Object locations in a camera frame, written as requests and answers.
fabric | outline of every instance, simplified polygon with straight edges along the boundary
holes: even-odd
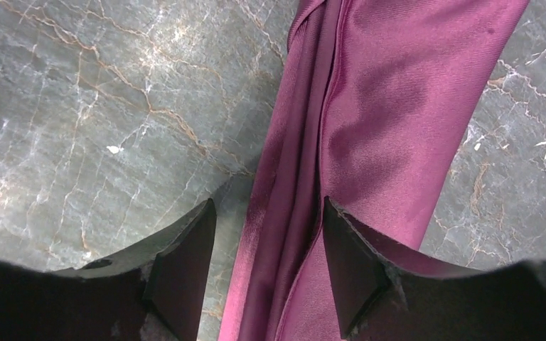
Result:
[[[323,197],[419,248],[526,4],[300,1],[219,340],[340,340]]]

marble countertop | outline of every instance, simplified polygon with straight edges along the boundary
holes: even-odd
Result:
[[[214,197],[215,340],[296,7],[261,1],[0,0],[0,259],[82,266]],[[546,257],[546,0],[488,81],[422,251]]]

maroon fabric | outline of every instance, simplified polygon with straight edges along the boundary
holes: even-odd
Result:
[[[322,197],[414,249],[526,0],[303,0],[219,340],[340,339]]]

garment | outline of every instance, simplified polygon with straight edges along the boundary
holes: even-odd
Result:
[[[302,0],[221,341],[338,341],[324,196],[419,248],[526,0]]]

